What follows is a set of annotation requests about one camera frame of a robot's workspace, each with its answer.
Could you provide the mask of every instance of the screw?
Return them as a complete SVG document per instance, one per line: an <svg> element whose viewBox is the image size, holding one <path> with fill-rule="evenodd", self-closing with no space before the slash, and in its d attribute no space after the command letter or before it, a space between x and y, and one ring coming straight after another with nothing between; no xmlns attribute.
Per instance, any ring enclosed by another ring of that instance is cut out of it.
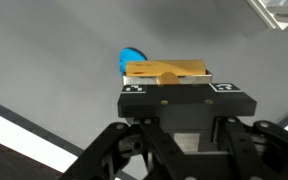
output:
<svg viewBox="0 0 288 180"><path fill-rule="evenodd" d="M260 125L261 125L262 127L265 127L265 128L268 127L268 123L266 123L266 122L261 122Z"/></svg>
<svg viewBox="0 0 288 180"><path fill-rule="evenodd" d="M213 101L212 101L212 100L209 100L209 99L206 99L204 102L205 102L205 104L209 104L209 105L210 105L210 104L213 104Z"/></svg>
<svg viewBox="0 0 288 180"><path fill-rule="evenodd" d="M184 180L197 180L197 178L193 176L187 176Z"/></svg>
<svg viewBox="0 0 288 180"><path fill-rule="evenodd" d="M161 101L161 104L162 104L162 105L168 105L168 101L162 100L162 101Z"/></svg>
<svg viewBox="0 0 288 180"><path fill-rule="evenodd" d="M116 129L123 129L124 128L124 124L118 124L117 126L116 126Z"/></svg>
<svg viewBox="0 0 288 180"><path fill-rule="evenodd" d="M229 122L236 122L236 120L234 118L228 118Z"/></svg>
<svg viewBox="0 0 288 180"><path fill-rule="evenodd" d="M150 119L145 119L144 123L145 123L145 124L151 124L151 123L152 123L152 120L150 120Z"/></svg>
<svg viewBox="0 0 288 180"><path fill-rule="evenodd" d="M258 176L252 176L250 177L250 180L263 180L263 178L258 177Z"/></svg>

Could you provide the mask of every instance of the blue object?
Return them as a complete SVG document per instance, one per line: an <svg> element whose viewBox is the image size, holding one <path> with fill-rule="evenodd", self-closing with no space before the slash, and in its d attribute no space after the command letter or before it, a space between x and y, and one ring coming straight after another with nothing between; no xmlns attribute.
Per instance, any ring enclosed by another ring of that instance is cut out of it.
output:
<svg viewBox="0 0 288 180"><path fill-rule="evenodd" d="M126 63L129 61L146 61L146 56L135 48L124 48L120 53L120 74L123 75L126 70Z"/></svg>

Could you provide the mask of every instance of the gray surface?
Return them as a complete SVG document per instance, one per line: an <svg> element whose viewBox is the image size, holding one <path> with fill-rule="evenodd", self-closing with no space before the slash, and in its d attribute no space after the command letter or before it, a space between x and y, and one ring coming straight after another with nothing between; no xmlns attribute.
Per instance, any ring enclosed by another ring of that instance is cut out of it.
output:
<svg viewBox="0 0 288 180"><path fill-rule="evenodd" d="M288 113L288 29L241 0L0 0L0 104L85 148L117 118L119 51L205 59L213 82Z"/></svg>

